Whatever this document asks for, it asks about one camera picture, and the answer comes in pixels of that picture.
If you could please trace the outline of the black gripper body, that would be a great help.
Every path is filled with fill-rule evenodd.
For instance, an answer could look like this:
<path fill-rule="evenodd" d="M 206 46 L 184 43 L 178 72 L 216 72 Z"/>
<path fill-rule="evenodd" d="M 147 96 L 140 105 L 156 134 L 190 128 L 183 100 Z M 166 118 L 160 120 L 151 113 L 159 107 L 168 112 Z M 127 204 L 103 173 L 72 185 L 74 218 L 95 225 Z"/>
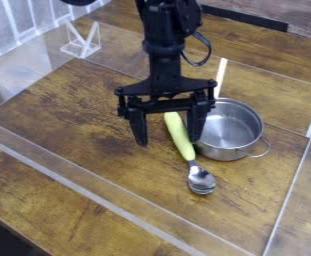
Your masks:
<path fill-rule="evenodd" d="M 118 115 L 142 119 L 147 114 L 186 111 L 191 119 L 204 119 L 215 104 L 214 79 L 182 75 L 180 54 L 148 54 L 150 75 L 115 90 Z"/>

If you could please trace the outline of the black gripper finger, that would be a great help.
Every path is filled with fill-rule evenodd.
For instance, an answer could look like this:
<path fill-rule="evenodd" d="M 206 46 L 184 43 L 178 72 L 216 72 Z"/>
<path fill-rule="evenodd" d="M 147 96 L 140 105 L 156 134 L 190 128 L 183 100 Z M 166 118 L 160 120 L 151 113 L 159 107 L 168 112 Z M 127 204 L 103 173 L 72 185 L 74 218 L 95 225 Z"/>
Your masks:
<path fill-rule="evenodd" d="M 140 146 L 146 146 L 148 143 L 147 137 L 147 120 L 146 114 L 139 109 L 123 109 L 118 110 L 120 117 L 128 120 L 135 141 Z"/>
<path fill-rule="evenodd" d="M 187 111 L 187 131 L 191 142 L 196 142 L 200 139 L 207 114 L 214 108 L 214 105 L 214 100 L 198 98 Z"/>

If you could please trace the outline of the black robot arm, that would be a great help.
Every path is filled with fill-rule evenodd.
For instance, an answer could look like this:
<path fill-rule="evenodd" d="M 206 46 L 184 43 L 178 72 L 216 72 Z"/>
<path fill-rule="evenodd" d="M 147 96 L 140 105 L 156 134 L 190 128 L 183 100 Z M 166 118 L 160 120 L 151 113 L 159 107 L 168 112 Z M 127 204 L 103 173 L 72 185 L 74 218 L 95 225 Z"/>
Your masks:
<path fill-rule="evenodd" d="M 186 59 L 186 38 L 210 41 L 198 32 L 202 8 L 196 0 L 135 0 L 143 22 L 143 50 L 150 58 L 146 80 L 115 90 L 118 115 L 130 121 L 136 143 L 148 143 L 146 116 L 184 111 L 188 139 L 200 139 L 207 113 L 215 105 L 215 80 L 187 78 L 180 62 Z"/>

